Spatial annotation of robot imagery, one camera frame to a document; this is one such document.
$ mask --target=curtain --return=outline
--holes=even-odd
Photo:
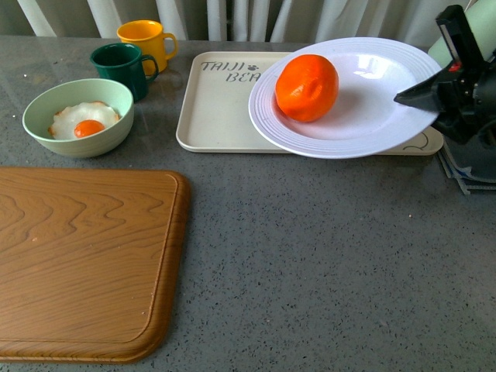
[[[0,33],[116,38],[134,19],[164,24],[179,40],[317,43],[351,36],[399,40],[427,50],[435,18],[474,0],[1,0]]]

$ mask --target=egg white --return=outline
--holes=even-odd
[[[56,140],[77,140],[74,128],[89,119],[99,121],[107,129],[119,121],[119,115],[103,102],[82,102],[57,112],[48,132]]]

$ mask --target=light green bowl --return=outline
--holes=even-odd
[[[53,115],[82,102],[102,101],[121,119],[99,133],[81,139],[54,139],[48,128]],[[22,124],[32,138],[54,153],[67,157],[96,157],[117,147],[129,134],[134,120],[133,94],[123,84],[107,79],[70,81],[45,91],[24,111]]]

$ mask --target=mug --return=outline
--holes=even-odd
[[[158,71],[162,72],[167,67],[167,61],[177,54],[177,40],[172,33],[164,33],[164,28],[159,22],[138,20],[123,24],[117,29],[117,36],[123,43],[133,43],[141,48],[144,54],[155,57]],[[174,50],[167,53],[164,39],[174,41]],[[146,74],[151,74],[151,62],[143,62]]]
[[[113,43],[99,47],[90,57],[100,78],[123,83],[133,93],[134,102],[148,94],[148,83],[158,76],[158,64],[150,55],[129,43]],[[150,76],[143,71],[143,61],[154,64]]]

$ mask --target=fried egg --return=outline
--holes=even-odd
[[[76,140],[107,129],[118,121],[119,114],[105,103],[83,102],[57,112],[48,132],[56,140]]]

